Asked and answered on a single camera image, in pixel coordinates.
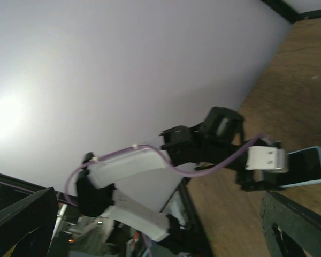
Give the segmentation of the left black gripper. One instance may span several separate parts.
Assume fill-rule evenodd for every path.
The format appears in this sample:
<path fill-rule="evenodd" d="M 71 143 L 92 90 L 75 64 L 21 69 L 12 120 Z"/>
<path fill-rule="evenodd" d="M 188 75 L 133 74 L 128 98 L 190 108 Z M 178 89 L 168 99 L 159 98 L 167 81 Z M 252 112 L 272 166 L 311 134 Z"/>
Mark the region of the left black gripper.
<path fill-rule="evenodd" d="M 240 190 L 245 192 L 278 190 L 278 187 L 266 180 L 254 180 L 253 171 L 241 171 L 236 173 L 235 183 L 240 186 Z"/>

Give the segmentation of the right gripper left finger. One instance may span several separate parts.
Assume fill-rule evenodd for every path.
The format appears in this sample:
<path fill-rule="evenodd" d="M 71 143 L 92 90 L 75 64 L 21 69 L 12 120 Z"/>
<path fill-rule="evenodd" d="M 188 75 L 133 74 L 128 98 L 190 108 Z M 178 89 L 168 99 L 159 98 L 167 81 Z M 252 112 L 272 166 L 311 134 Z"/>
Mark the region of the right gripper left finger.
<path fill-rule="evenodd" d="M 47 256 L 58 214 L 50 187 L 0 211 L 0 256 Z"/>

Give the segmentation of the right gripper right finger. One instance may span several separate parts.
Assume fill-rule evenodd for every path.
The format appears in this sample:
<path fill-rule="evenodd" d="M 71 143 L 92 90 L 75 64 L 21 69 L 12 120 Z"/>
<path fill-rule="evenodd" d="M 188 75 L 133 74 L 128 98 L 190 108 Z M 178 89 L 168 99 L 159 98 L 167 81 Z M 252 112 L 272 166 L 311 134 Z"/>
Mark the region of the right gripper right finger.
<path fill-rule="evenodd" d="M 321 256 L 321 216 L 316 212 L 267 191 L 260 216 L 271 256 Z"/>

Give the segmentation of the blue cased phone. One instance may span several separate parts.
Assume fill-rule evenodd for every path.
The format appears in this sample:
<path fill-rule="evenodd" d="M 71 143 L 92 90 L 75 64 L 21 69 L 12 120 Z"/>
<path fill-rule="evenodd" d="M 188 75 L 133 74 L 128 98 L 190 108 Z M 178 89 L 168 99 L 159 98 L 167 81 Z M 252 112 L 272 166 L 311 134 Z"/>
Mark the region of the blue cased phone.
<path fill-rule="evenodd" d="M 280 188 L 321 184 L 321 147 L 313 146 L 289 153 L 287 173 L 261 171 L 261 180 Z"/>

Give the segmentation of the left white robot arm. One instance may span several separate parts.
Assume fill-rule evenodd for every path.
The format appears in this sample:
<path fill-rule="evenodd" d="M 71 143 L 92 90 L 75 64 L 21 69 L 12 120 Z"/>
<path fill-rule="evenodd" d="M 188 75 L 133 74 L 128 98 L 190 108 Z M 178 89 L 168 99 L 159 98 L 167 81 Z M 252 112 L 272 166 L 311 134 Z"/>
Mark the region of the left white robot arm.
<path fill-rule="evenodd" d="M 273 189 L 269 182 L 254 181 L 253 172 L 280 172 L 286 165 L 285 152 L 264 135 L 245 141 L 243 122 L 236 111 L 213 107 L 193 127 L 163 131 L 160 148 L 141 144 L 102 157 L 87 154 L 75 183 L 80 212 L 124 223 L 158 243 L 188 246 L 196 239 L 194 232 L 182 229 L 174 216 L 155 212 L 126 196 L 115 183 L 167 168 L 193 178 L 229 167 L 236 171 L 236 182 L 243 190 Z"/>

